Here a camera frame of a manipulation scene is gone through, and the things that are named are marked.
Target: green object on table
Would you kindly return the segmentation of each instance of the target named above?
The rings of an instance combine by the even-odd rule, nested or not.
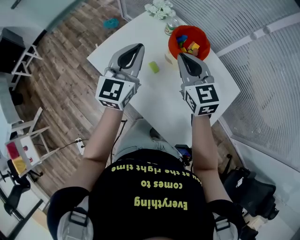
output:
[[[149,63],[149,67],[152,69],[152,71],[153,71],[154,73],[158,73],[158,72],[159,72],[159,67],[158,67],[158,65],[156,64],[155,61],[150,62],[150,63]]]

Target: power outlet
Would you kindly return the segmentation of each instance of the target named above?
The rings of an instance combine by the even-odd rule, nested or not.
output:
[[[81,155],[83,155],[83,152],[84,152],[84,143],[83,143],[83,141],[82,141],[82,139],[80,138],[80,137],[78,137],[77,139],[76,139],[76,141],[78,141],[77,143],[76,143],[76,145],[77,145],[77,147],[78,147],[78,149],[79,149],[79,151],[80,151],[80,154]]]

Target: short sleeve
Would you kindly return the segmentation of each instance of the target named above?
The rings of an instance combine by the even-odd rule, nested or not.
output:
[[[235,206],[233,202],[228,200],[214,200],[208,203],[211,212],[217,213],[223,218],[227,218],[229,222],[233,223],[240,236],[242,228],[246,225],[246,222],[242,216],[241,211]]]
[[[47,224],[54,240],[57,240],[60,218],[76,207],[87,195],[89,191],[82,187],[67,187],[53,194],[47,213]]]

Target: white marker cube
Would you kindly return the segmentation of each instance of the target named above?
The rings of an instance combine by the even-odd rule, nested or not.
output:
[[[123,110],[135,93],[135,83],[101,76],[95,98],[102,106]]]
[[[187,86],[184,91],[184,100],[195,116],[214,113],[219,106],[220,96],[220,90],[216,83]]]

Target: floor plank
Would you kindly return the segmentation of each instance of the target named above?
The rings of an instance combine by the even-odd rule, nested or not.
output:
[[[119,20],[119,27],[126,24],[119,14],[117,1],[82,3],[53,32],[43,37],[37,49],[44,60],[33,60],[32,77],[23,78],[17,86],[24,98],[24,103],[16,106],[21,119],[32,120],[42,107],[36,129],[51,127],[43,134],[51,148],[63,147],[78,137],[89,139],[102,116],[104,107],[94,98],[100,73],[86,58],[96,48],[95,44],[101,44],[119,28],[107,30],[103,27],[103,21],[113,17]],[[122,136],[138,118],[140,114],[128,105],[123,116],[128,122]],[[228,153],[234,158],[232,167],[240,165],[234,147],[218,123],[213,126],[213,134],[220,169],[224,169]],[[44,173],[37,183],[52,195],[72,175],[81,159],[75,144],[61,149],[36,167],[36,171]]]

